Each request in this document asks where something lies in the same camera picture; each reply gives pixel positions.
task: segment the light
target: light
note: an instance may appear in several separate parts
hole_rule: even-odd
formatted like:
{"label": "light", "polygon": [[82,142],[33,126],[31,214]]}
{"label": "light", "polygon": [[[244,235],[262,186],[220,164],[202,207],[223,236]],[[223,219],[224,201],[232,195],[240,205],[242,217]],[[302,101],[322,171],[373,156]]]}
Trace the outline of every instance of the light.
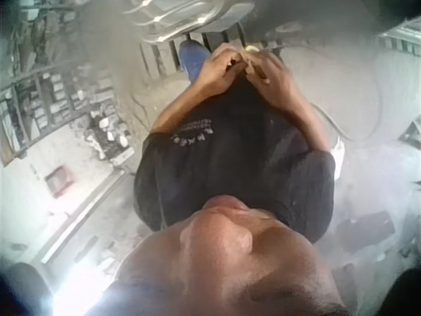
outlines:
{"label": "light", "polygon": [[148,4],[151,3],[152,0],[144,0],[144,2],[142,2],[142,7],[146,7]]}
{"label": "light", "polygon": [[83,316],[100,299],[112,278],[88,262],[81,261],[70,270],[54,295],[54,316]]}
{"label": "light", "polygon": [[205,23],[207,20],[207,18],[205,18],[204,16],[201,16],[200,18],[197,19],[197,23],[199,24],[203,24]]}

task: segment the wall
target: wall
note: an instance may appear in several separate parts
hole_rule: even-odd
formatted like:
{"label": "wall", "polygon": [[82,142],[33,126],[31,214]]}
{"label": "wall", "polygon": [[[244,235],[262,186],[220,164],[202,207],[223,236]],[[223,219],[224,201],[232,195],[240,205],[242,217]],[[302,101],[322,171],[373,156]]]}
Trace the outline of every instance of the wall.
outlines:
{"label": "wall", "polygon": [[[74,183],[55,199],[44,178],[59,166]],[[48,238],[112,172],[69,125],[52,133],[1,168],[1,253],[30,261]]]}

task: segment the blue shoe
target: blue shoe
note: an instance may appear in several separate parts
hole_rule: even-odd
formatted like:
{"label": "blue shoe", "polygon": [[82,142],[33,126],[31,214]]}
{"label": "blue shoe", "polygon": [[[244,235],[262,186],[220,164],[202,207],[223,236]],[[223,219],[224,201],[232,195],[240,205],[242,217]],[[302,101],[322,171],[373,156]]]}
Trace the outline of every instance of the blue shoe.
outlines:
{"label": "blue shoe", "polygon": [[180,64],[189,76],[191,83],[194,83],[200,75],[203,63],[211,55],[210,51],[192,39],[183,41],[180,44]]}

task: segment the cable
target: cable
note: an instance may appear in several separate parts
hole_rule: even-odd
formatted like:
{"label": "cable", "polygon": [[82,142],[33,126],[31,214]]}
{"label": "cable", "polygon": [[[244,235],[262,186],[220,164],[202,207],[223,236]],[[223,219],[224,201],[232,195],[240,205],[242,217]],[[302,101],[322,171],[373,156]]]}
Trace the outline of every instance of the cable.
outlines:
{"label": "cable", "polygon": [[[281,52],[282,52],[283,49],[285,49],[285,48],[295,48],[295,47],[301,47],[301,48],[309,49],[311,51],[314,51],[314,52],[318,53],[320,56],[323,56],[324,58],[327,58],[327,59],[336,61],[337,63],[343,64],[342,62],[339,62],[339,61],[335,60],[333,57],[326,56],[325,54],[319,52],[317,49],[315,49],[313,47],[309,47],[309,46],[302,45],[302,44],[277,45],[277,46],[274,46],[274,47],[265,47],[264,50],[270,50],[271,51],[273,49],[281,49],[279,57],[282,59]],[[367,136],[365,136],[363,138],[356,139],[356,138],[353,138],[350,135],[348,135],[326,110],[321,108],[319,105],[311,103],[311,105],[332,125],[332,127],[336,130],[336,132],[340,136],[342,136],[343,138],[345,138],[346,140],[349,140],[351,142],[364,142],[364,141],[370,139],[377,132],[377,129],[379,128],[380,122],[382,120],[383,97],[382,97],[382,93],[380,91],[380,85],[379,85],[379,82],[378,82],[378,78],[375,75],[374,69],[372,69],[371,74],[372,74],[372,77],[373,77],[373,82],[376,86],[376,91],[378,93],[379,105],[378,105],[378,113],[377,113],[376,123],[374,124],[374,127],[371,130],[371,132],[368,133]]]}

